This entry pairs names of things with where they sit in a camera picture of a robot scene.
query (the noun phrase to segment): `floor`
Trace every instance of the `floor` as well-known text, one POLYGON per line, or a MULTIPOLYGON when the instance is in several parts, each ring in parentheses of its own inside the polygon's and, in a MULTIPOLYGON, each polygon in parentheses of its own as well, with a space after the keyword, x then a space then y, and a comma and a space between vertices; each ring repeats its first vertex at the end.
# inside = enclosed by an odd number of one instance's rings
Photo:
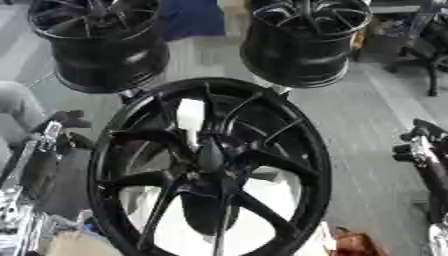
MULTIPOLYGON (((94 139, 120 108, 119 100, 115 96, 85 95, 61 86, 51 73, 49 47, 29 31, 25 11, 23 5, 0 5, 0 78, 27 84, 49 113, 60 109, 85 110, 94 127, 82 132, 94 139)), ((198 76, 255 82, 238 57, 241 27, 233 24, 232 28, 226 38, 171 43, 170 65, 154 84, 198 76)), ((448 76, 440 77, 440 96, 428 98, 425 73, 418 69, 403 69, 398 74, 386 72, 383 65, 397 46, 375 47, 379 45, 375 40, 383 39, 373 39, 362 60, 351 63, 347 76, 337 85, 294 90, 290 100, 314 121, 332 156, 334 189, 326 220, 332 225, 368 232, 389 255, 428 255, 425 216, 414 205, 416 200, 425 198, 424 187, 411 165, 396 163, 391 158, 391 147, 399 143, 398 135, 410 128, 414 117, 448 127, 448 76)), ((14 125, 3 126, 2 123, 2 134, 16 133, 14 125)), ((59 184, 65 199, 50 203, 51 211, 68 217, 75 216, 73 209, 88 207, 83 199, 83 164, 87 155, 81 153, 78 157, 74 160, 76 172, 64 175, 59 184)))

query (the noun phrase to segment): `wheel rim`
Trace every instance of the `wheel rim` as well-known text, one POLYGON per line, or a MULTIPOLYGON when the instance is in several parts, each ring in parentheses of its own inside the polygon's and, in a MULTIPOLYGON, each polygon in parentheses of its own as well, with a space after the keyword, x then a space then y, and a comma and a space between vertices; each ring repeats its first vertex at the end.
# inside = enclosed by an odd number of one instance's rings
POLYGON ((302 39, 345 37, 365 27, 372 13, 363 1, 316 1, 309 16, 288 3, 263 7, 254 16, 302 39))
POLYGON ((182 195, 211 197, 220 207, 220 217, 214 222, 213 255, 222 255, 223 234, 228 227, 225 216, 228 216, 229 205, 256 213, 276 230, 274 239, 244 255, 290 254, 306 241, 319 224, 330 199, 330 186, 330 164, 325 145, 308 119, 296 107, 270 90, 238 80, 220 78, 192 79, 164 85, 126 106, 100 136, 89 166, 89 200, 92 209, 106 235, 125 255, 173 255, 157 247, 153 237, 157 223, 169 203, 176 196, 182 195), (183 132, 176 127, 176 121, 169 111, 170 106, 176 105, 175 102, 185 97, 201 99, 206 105, 206 118, 201 131, 202 146, 196 153, 185 144, 183 132), (221 116, 221 101, 231 97, 238 98, 238 103, 221 116), (265 134, 252 142, 239 138, 237 131, 242 131, 239 119, 249 105, 253 108, 266 107, 266 111, 269 109, 272 113, 279 114, 278 120, 283 120, 283 124, 267 133, 268 136, 265 134), (142 126, 142 120, 152 120, 157 116, 166 122, 162 129, 142 126), (297 139, 300 138, 303 142, 302 151, 294 152, 291 151, 291 146, 282 146, 285 141, 283 136, 290 133, 301 134, 297 139), (133 140, 161 143, 168 148, 172 160, 169 170, 113 178, 111 165, 114 164, 106 164, 113 162, 114 154, 111 152, 117 150, 116 146, 122 148, 126 141, 133 140), (294 156, 285 158, 284 155, 279 155, 272 149, 278 145, 287 154, 293 153, 294 156), (202 158, 201 152, 206 155, 214 152, 211 158, 215 161, 204 161, 210 155, 202 158), (309 155, 308 160, 301 158, 301 155, 297 156, 304 152, 309 155), (304 184, 301 203, 291 220, 283 219, 241 190, 241 184, 248 179, 247 175, 258 165, 278 167, 300 177, 304 184), (199 180, 211 186, 199 186, 199 180), (162 188, 155 210, 152 210, 142 234, 132 226, 117 199, 120 189, 140 185, 162 188))
POLYGON ((39 0, 29 20, 44 37, 91 40, 135 33, 151 25, 157 11, 157 1, 39 0))

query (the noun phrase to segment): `black chair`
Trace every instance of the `black chair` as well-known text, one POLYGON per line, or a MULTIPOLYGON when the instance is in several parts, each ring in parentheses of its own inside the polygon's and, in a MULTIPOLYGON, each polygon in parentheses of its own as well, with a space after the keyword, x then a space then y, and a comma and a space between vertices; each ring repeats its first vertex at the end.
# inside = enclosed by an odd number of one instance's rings
POLYGON ((412 59, 401 59, 388 67, 389 71, 397 72, 403 66, 418 66, 426 69, 429 75, 428 96, 437 96, 437 70, 441 63, 448 58, 448 17, 439 13, 439 8, 433 8, 433 16, 424 13, 417 14, 409 32, 407 46, 402 47, 400 58, 412 55, 412 59), (424 53, 415 47, 415 39, 419 37, 432 47, 432 52, 424 53))
POLYGON ((419 66, 426 69, 429 75, 428 96, 437 96, 437 69, 443 59, 448 58, 448 22, 444 18, 431 21, 420 34, 420 38, 432 46, 432 53, 427 54, 416 47, 401 48, 399 56, 412 55, 413 59, 394 62, 389 70, 397 72, 403 66, 419 66))

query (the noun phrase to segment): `chair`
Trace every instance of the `chair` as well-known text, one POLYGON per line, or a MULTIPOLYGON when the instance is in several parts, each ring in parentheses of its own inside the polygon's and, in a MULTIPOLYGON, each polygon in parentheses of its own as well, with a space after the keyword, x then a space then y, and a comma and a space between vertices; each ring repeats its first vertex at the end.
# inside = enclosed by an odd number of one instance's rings
POLYGON ((437 96, 437 69, 448 57, 448 16, 442 12, 448 7, 446 0, 423 1, 408 32, 406 46, 402 47, 399 56, 412 55, 413 59, 401 59, 392 63, 388 70, 398 72, 403 66, 423 67, 428 72, 428 96, 437 96), (415 47, 418 38, 432 46, 432 53, 427 54, 415 47))
POLYGON ((389 71, 397 72, 403 66, 419 66, 426 69, 429 76, 428 96, 437 96, 437 69, 442 60, 448 57, 448 22, 445 19, 432 20, 420 34, 420 38, 432 46, 432 53, 427 54, 414 46, 401 48, 399 56, 412 55, 413 59, 394 62, 389 71))

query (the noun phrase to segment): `rim lip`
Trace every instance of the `rim lip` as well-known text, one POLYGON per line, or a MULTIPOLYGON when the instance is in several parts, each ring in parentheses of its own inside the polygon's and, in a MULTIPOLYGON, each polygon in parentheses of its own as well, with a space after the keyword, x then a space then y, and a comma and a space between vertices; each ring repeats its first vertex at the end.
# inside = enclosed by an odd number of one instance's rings
MULTIPOLYGON (((249 90, 264 90, 265 88, 260 87, 258 85, 244 82, 236 79, 230 79, 230 78, 196 78, 196 79, 187 79, 187 80, 180 80, 176 82, 171 82, 168 84, 165 84, 163 86, 154 88, 147 92, 147 94, 134 102, 132 102, 129 105, 126 105, 122 110, 120 110, 115 117, 109 122, 109 124, 103 129, 97 145, 95 147, 95 150, 91 153, 91 158, 89 162, 88 167, 88 198, 90 206, 93 209, 93 213, 95 217, 99 220, 99 225, 103 229, 106 237, 108 237, 114 246, 119 248, 125 255, 132 255, 132 256, 145 256, 143 252, 138 251, 134 246, 131 245, 128 239, 125 238, 125 236, 120 234, 120 231, 116 229, 116 227, 111 225, 111 221, 108 219, 107 211, 103 208, 102 200, 99 200, 100 198, 96 196, 98 192, 98 187, 96 185, 96 177, 97 173, 101 172, 102 170, 102 164, 101 162, 106 157, 107 153, 106 150, 109 148, 110 145, 110 138, 107 135, 107 131, 109 129, 112 129, 112 127, 120 127, 123 126, 129 117, 135 115, 141 108, 145 107, 149 102, 153 100, 154 95, 156 95, 158 92, 161 91, 179 91, 188 87, 193 87, 197 83, 203 84, 204 82, 208 82, 210 84, 213 83, 233 83, 236 84, 238 87, 247 88, 246 91, 249 90)), ((288 102, 284 99, 282 99, 279 95, 275 94, 274 92, 266 93, 266 97, 270 99, 270 101, 274 102, 278 101, 281 102, 280 104, 283 105, 282 108, 285 109, 285 112, 291 112, 294 115, 298 115, 301 118, 304 119, 303 124, 309 129, 308 133, 312 134, 312 137, 308 137, 310 139, 310 148, 313 153, 313 159, 315 160, 316 165, 319 166, 319 171, 322 173, 325 173, 325 178, 318 179, 318 189, 317 195, 314 195, 315 198, 318 198, 317 203, 313 205, 314 208, 317 210, 314 210, 314 214, 311 217, 308 217, 307 225, 305 225, 305 228, 300 233, 300 236, 297 236, 294 241, 290 241, 288 244, 285 244, 284 247, 282 247, 282 251, 276 251, 275 254, 286 254, 290 255, 291 253, 294 253, 297 251, 303 243, 305 243, 308 238, 312 235, 314 230, 317 228, 317 226, 320 224, 324 214, 326 213, 328 204, 330 202, 331 197, 331 163, 329 159, 329 154, 326 150, 325 144, 320 137, 319 133, 315 129, 315 127, 311 124, 309 119, 291 102, 288 102)), ((265 245, 261 245, 257 249, 244 254, 245 256, 255 256, 255 255, 264 255, 263 253, 269 252, 265 247, 265 245)), ((154 255, 170 255, 175 256, 175 254, 166 252, 162 248, 158 247, 157 245, 154 247, 154 255)))
POLYGON ((39 28, 36 23, 34 22, 34 15, 33 11, 38 7, 39 4, 41 4, 44 0, 36 0, 33 1, 31 4, 31 7, 28 9, 27 14, 27 20, 28 23, 31 26, 31 30, 36 33, 36 35, 49 39, 49 40, 69 40, 69 41, 87 41, 87 42, 95 42, 95 41, 109 41, 112 42, 114 40, 131 40, 134 37, 138 37, 141 34, 144 34, 148 30, 152 29, 155 24, 157 23, 157 19, 159 17, 160 12, 160 3, 159 1, 154 1, 154 3, 157 3, 157 8, 154 10, 154 13, 151 17, 151 19, 148 19, 141 24, 131 28, 129 31, 123 31, 120 33, 116 33, 114 35, 108 35, 104 37, 94 37, 94 38, 77 38, 77 37, 65 37, 65 36, 57 36, 48 32, 45 32, 43 29, 39 28))
POLYGON ((163 72, 165 72, 166 67, 168 65, 168 62, 171 58, 169 48, 166 44, 163 44, 166 54, 162 58, 161 64, 159 65, 160 68, 157 70, 153 70, 153 72, 147 73, 144 76, 140 77, 139 79, 136 79, 135 81, 132 80, 128 83, 124 83, 124 86, 122 87, 101 87, 101 86, 88 86, 88 85, 82 85, 77 83, 72 83, 67 81, 60 73, 59 67, 56 67, 54 70, 54 74, 56 78, 63 84, 64 86, 70 88, 71 90, 82 92, 82 93, 88 93, 88 94, 111 94, 111 93, 119 93, 126 90, 131 90, 134 88, 138 88, 141 86, 144 86, 146 83, 150 83, 152 79, 155 79, 157 76, 161 75, 163 72))
POLYGON ((352 34, 356 33, 357 31, 363 29, 365 26, 367 26, 370 21, 372 20, 372 11, 370 10, 369 6, 362 0, 356 0, 359 4, 362 5, 362 8, 366 11, 366 18, 363 22, 361 22, 358 26, 355 26, 354 28, 343 31, 343 32, 337 32, 337 33, 326 33, 324 35, 313 35, 313 36, 307 36, 307 37, 301 37, 297 35, 297 33, 292 33, 291 31, 288 31, 284 27, 278 27, 272 23, 267 22, 263 18, 260 17, 259 13, 265 10, 272 9, 273 7, 286 7, 286 8, 293 8, 288 3, 285 2, 279 2, 270 4, 267 6, 264 6, 260 9, 257 9, 251 13, 251 19, 256 20, 257 22, 263 23, 265 26, 270 27, 271 29, 278 29, 279 32, 284 33, 285 35, 291 36, 294 39, 297 40, 307 40, 307 41, 320 41, 320 42, 326 42, 326 41, 338 41, 345 37, 350 37, 352 34))
POLYGON ((279 81, 280 79, 276 79, 274 75, 272 75, 269 72, 263 71, 261 68, 258 68, 257 65, 252 64, 252 61, 249 60, 249 57, 247 56, 248 46, 246 45, 246 42, 244 42, 240 48, 240 57, 243 61, 243 64, 246 66, 246 68, 254 75, 270 82, 274 83, 283 87, 291 87, 291 88, 298 88, 298 89, 312 89, 312 88, 320 88, 320 87, 326 87, 330 85, 334 85, 340 80, 342 80, 345 75, 348 72, 349 69, 349 63, 348 57, 345 57, 344 66, 338 71, 334 72, 329 77, 326 77, 321 80, 315 80, 315 81, 306 81, 306 80, 300 80, 300 79, 294 79, 294 78, 285 78, 283 77, 283 81, 279 81))

